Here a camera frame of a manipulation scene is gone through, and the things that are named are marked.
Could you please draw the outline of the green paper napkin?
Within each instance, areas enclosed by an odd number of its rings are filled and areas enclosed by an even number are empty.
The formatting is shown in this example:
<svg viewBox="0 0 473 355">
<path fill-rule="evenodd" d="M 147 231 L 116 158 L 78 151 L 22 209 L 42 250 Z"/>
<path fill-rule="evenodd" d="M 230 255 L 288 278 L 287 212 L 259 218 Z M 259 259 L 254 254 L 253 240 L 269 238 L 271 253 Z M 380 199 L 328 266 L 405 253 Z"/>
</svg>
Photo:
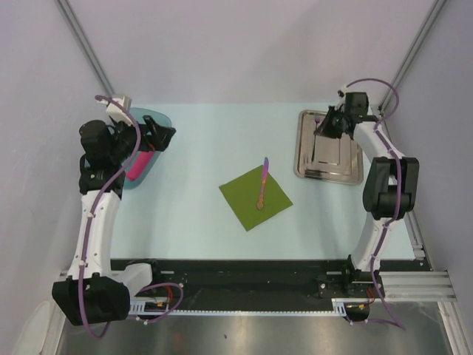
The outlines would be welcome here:
<svg viewBox="0 0 473 355">
<path fill-rule="evenodd" d="M 262 178 L 263 165 L 260 165 L 219 187 L 232 212 L 246 231 L 254 229 L 293 205 L 274 177 L 267 173 L 263 207 L 258 209 Z"/>
</svg>

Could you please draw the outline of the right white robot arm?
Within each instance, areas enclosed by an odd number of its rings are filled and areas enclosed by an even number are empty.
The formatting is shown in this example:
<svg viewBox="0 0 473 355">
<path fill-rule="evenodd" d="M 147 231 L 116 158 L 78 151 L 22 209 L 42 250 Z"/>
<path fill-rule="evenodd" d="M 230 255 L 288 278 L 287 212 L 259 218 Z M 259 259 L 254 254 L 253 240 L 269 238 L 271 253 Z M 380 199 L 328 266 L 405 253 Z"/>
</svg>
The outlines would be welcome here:
<svg viewBox="0 0 473 355">
<path fill-rule="evenodd" d="M 357 297 L 367 289 L 362 272 L 380 268 L 380 256 L 392 230 L 413 210 L 420 164 L 395 148 L 376 117 L 350 115 L 344 106 L 330 106 L 316 133 L 326 138 L 350 137 L 370 160 L 362 202 L 367 218 L 350 262 L 355 271 L 341 278 L 342 291 Z"/>
</svg>

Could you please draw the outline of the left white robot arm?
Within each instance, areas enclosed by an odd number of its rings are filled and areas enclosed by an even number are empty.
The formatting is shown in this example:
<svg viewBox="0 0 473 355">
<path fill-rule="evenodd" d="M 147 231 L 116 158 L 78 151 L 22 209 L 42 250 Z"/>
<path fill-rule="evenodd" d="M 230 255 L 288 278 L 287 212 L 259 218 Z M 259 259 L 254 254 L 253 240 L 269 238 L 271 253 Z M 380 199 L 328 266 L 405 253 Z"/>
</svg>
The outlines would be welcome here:
<svg viewBox="0 0 473 355">
<path fill-rule="evenodd" d="M 149 262 L 112 273 L 112 233 L 124 186 L 144 179 L 150 168 L 144 157 L 155 161 L 176 132 L 164 114 L 136 108 L 132 114 L 140 135 L 122 121 L 92 120 L 79 129 L 84 149 L 79 162 L 81 227 L 67 276 L 52 286 L 52 298 L 75 326 L 124 320 L 140 290 L 153 296 L 163 287 L 163 277 Z"/>
</svg>

